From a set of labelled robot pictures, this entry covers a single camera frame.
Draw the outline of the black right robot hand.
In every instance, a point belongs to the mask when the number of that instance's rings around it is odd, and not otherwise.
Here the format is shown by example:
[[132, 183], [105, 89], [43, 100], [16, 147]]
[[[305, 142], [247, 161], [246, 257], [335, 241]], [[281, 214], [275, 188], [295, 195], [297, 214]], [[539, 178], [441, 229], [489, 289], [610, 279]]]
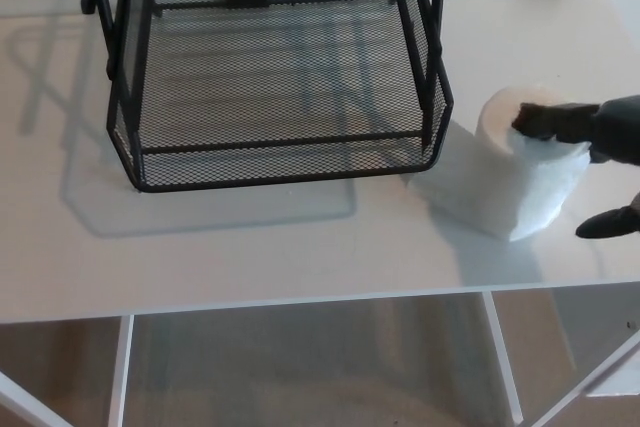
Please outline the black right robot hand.
[[[512, 121], [521, 135], [539, 141], [589, 145], [590, 161], [639, 165], [639, 97], [603, 103], [565, 103], [545, 106], [523, 102]], [[608, 239], [639, 231], [639, 197], [626, 205], [601, 212], [582, 222], [575, 235]]]

